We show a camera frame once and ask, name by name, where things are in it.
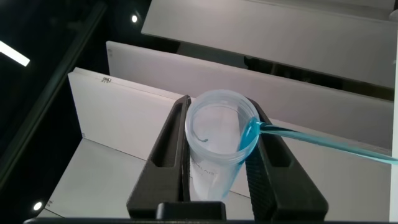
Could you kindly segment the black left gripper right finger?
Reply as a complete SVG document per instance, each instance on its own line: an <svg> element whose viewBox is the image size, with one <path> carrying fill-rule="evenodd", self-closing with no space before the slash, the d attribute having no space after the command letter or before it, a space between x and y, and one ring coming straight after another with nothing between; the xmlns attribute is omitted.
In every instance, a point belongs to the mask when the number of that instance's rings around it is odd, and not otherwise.
<svg viewBox="0 0 398 224"><path fill-rule="evenodd" d="M323 221L328 202L280 136L260 134L246 176L256 221Z"/></svg>

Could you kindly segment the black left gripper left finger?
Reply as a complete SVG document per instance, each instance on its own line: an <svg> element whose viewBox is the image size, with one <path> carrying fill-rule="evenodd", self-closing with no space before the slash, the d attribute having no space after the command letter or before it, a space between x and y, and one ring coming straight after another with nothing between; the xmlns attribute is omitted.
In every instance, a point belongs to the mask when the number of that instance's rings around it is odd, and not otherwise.
<svg viewBox="0 0 398 224"><path fill-rule="evenodd" d="M132 219L156 217L159 204L190 201L190 150L185 118L191 98L185 95L172 106L127 200Z"/></svg>

